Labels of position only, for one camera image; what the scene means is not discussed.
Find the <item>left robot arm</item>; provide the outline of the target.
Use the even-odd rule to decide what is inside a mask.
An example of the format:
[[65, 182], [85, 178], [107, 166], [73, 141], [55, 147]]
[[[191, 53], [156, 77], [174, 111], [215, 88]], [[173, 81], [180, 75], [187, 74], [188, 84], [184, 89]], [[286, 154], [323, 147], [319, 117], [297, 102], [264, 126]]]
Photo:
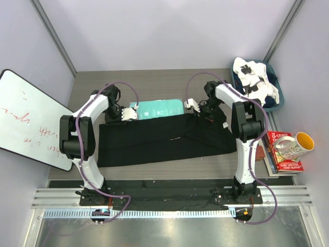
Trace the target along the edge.
[[94, 157], [96, 140], [93, 123], [105, 114], [105, 122], [122, 120], [123, 107], [118, 104], [120, 90], [108, 84], [103, 90], [92, 92], [84, 106], [71, 115], [60, 118], [59, 148], [76, 165], [84, 186], [80, 195], [81, 205], [105, 205], [113, 203], [106, 179], [100, 173]]

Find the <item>black floral t-shirt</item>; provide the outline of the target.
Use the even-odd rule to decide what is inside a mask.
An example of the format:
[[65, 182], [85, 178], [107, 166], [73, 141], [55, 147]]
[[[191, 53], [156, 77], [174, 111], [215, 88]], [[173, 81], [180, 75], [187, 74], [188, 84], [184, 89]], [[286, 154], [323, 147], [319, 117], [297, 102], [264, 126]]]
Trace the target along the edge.
[[237, 151], [220, 108], [203, 117], [192, 113], [99, 126], [98, 167], [120, 167]]

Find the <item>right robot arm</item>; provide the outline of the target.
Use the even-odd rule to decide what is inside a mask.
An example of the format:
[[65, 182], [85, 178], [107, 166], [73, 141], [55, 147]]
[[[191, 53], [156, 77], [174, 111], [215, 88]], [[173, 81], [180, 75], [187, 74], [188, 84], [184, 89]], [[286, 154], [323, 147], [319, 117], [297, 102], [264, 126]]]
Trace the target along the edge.
[[229, 84], [209, 81], [204, 90], [208, 100], [203, 106], [203, 113], [221, 103], [231, 108], [231, 131], [236, 138], [238, 153], [232, 197], [238, 203], [246, 203], [257, 193], [255, 157], [258, 138], [266, 127], [266, 113], [259, 100], [247, 98]]

